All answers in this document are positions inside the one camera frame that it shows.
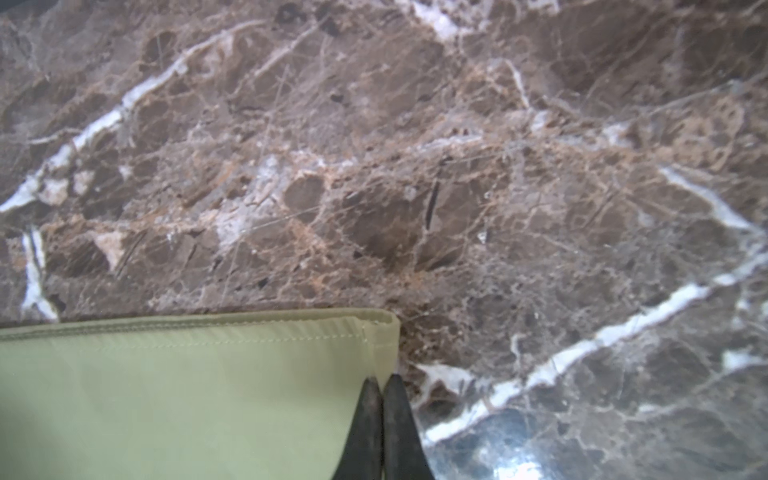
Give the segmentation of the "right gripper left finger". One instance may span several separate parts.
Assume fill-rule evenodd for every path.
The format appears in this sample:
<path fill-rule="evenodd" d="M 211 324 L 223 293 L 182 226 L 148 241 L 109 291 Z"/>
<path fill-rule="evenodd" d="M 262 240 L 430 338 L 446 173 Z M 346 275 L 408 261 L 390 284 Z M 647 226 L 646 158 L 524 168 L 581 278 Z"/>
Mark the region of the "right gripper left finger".
<path fill-rule="evenodd" d="M 383 413 L 379 384 L 374 377 L 369 377 L 362 384 L 333 480 L 382 479 Z"/>

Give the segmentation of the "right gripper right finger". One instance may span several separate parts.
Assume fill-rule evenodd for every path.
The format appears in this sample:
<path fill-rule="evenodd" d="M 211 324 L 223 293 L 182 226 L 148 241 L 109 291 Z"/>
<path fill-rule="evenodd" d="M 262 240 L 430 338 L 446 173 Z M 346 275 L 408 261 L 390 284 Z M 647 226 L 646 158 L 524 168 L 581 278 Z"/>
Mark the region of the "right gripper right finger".
<path fill-rule="evenodd" d="M 434 480 L 424 454 L 402 377 L 393 374 L 383 393 L 383 470 L 388 480 Z"/>

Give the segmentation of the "olive green skirt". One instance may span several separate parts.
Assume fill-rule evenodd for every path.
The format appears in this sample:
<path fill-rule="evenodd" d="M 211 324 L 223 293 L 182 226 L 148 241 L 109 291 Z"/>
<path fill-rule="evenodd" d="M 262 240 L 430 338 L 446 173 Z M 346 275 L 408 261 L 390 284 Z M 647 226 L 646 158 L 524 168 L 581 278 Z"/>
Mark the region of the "olive green skirt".
<path fill-rule="evenodd" d="M 329 479 L 365 380 L 393 372 L 377 309 L 144 317 L 1 333 L 5 479 Z"/>

